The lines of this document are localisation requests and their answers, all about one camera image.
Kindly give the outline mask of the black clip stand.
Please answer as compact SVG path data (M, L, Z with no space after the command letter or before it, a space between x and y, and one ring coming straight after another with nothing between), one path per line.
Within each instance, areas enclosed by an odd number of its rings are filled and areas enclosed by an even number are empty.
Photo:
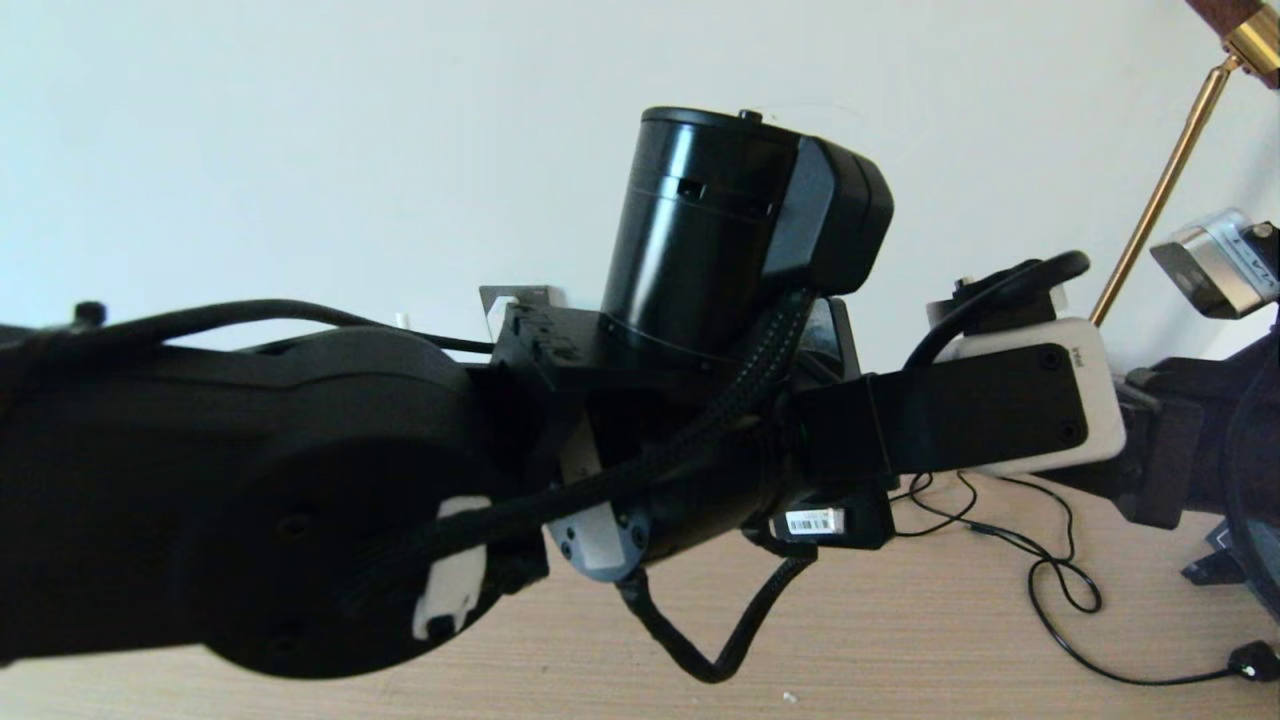
M1193 585L1238 585L1247 583L1242 565L1228 551L1219 551L1181 569L1181 575Z

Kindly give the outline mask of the brass desk lamp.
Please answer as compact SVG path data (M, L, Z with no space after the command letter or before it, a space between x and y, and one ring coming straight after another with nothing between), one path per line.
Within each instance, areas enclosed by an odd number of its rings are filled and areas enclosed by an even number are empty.
M1184 3L1211 28L1222 49L1222 59L1208 69L1199 83L1180 135L1094 302L1089 320L1096 327L1105 323L1117 301L1233 73L1251 76L1267 90L1280 92L1280 9L1270 0L1184 0Z

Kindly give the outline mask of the grey wall socket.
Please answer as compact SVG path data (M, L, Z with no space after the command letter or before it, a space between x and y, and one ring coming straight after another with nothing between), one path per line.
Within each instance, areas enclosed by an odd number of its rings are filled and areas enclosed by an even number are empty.
M477 292L494 345L500 337L509 306L567 307L564 291L549 284L483 284Z

